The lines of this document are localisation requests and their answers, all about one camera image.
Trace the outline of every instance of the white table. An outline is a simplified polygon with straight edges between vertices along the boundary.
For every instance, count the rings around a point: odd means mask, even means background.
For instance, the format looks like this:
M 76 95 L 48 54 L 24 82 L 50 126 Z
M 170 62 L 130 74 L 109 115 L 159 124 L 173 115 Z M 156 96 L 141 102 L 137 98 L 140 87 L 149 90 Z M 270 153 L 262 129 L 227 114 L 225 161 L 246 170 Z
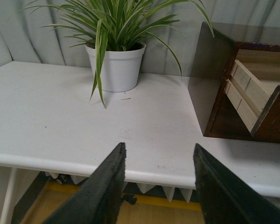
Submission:
M 257 192 L 280 197 L 280 144 L 203 137 L 189 78 L 140 74 L 133 90 L 104 92 L 107 109 L 98 91 L 89 101 L 92 81 L 89 68 L 0 67 L 0 166 L 88 176 L 125 142 L 127 182 L 194 189 L 199 143 Z

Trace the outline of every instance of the potted plant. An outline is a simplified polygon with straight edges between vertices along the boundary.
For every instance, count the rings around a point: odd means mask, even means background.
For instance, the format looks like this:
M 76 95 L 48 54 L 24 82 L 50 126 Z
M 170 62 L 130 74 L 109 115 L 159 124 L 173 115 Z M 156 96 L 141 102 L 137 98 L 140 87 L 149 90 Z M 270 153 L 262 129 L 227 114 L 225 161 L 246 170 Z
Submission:
M 136 72 L 134 72 L 136 82 L 127 81 L 126 76 L 124 82 L 132 83 L 129 87 L 125 87 L 128 89 L 122 90 L 127 91 L 137 83 L 141 57 L 145 49 L 145 44 L 142 41 L 148 36 L 157 39 L 168 48 L 182 73 L 181 65 L 173 50 L 162 39 L 152 33 L 152 31 L 159 28 L 174 28 L 171 24 L 179 20 L 173 19 L 174 14 L 168 14 L 150 23 L 146 23 L 146 21 L 163 8 L 186 1 L 193 3 L 197 7 L 212 31 L 210 20 L 200 0 L 197 0 L 198 3 L 194 0 L 165 0 L 154 7 L 152 7 L 152 0 L 63 0 L 64 4 L 61 5 L 30 5 L 31 3 L 29 3 L 22 10 L 29 8 L 37 10 L 41 7 L 50 7 L 63 12 L 61 19 L 65 22 L 64 24 L 49 24 L 44 27 L 70 29 L 74 32 L 68 37 L 78 39 L 79 43 L 77 45 L 86 45 L 94 74 L 91 97 L 96 87 L 98 87 L 100 98 L 104 104 L 102 85 L 105 85 L 105 83 L 102 83 L 102 70 L 107 72 L 114 70 L 108 68 L 108 66 L 106 68 L 105 63 L 103 63 L 105 57 L 109 57 L 110 54 L 116 52 L 124 54 L 124 52 L 137 51 L 138 62 L 135 63 Z

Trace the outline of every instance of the curtain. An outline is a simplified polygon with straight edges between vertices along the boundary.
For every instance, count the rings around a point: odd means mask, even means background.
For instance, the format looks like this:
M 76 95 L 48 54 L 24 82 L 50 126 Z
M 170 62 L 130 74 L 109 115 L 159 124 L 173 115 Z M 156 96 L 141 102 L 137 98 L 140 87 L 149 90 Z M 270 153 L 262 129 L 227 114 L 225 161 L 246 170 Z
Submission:
M 90 67 L 84 46 L 70 48 L 76 40 L 66 38 L 69 31 L 41 26 L 62 21 L 49 8 L 18 12 L 31 0 L 0 0 L 0 32 L 15 61 Z M 60 0 L 40 0 L 41 4 L 58 4 Z M 280 0 L 203 0 L 212 22 L 280 27 Z M 180 19 L 173 29 L 156 34 L 167 42 L 179 58 L 183 76 L 190 76 L 203 16 L 190 2 L 178 3 L 159 12 L 173 13 Z M 146 40 L 147 49 L 141 71 L 180 75 L 171 53 L 154 39 Z

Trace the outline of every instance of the dark wood panel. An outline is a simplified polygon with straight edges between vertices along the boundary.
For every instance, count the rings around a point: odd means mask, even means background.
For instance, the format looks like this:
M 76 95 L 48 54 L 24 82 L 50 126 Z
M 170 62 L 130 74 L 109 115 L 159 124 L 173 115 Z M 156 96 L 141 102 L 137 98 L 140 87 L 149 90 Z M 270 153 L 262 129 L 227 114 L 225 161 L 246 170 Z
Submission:
M 209 123 L 213 105 L 222 82 L 222 74 L 234 42 L 214 30 L 212 37 L 206 23 L 202 23 L 188 90 L 203 133 Z
M 251 131 L 254 137 L 280 140 L 280 85 L 268 100 Z

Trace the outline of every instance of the light wood slat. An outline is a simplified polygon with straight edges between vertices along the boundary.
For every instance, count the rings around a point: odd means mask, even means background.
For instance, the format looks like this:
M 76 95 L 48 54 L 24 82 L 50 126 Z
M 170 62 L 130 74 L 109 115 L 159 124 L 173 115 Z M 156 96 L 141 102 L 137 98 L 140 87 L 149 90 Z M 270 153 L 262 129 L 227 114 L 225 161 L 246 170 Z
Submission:
M 248 128 L 249 132 L 251 132 L 258 119 L 258 116 L 253 112 L 253 110 L 245 100 L 241 101 L 238 106 L 237 112 Z
M 228 80 L 228 88 L 225 92 L 234 108 L 237 110 L 247 129 L 251 131 L 260 115 L 260 111 L 254 106 L 253 102 L 241 90 L 233 78 Z
M 233 78 L 261 112 L 269 100 L 269 93 L 265 91 L 262 83 L 239 60 L 235 60 L 235 63 L 238 67 Z

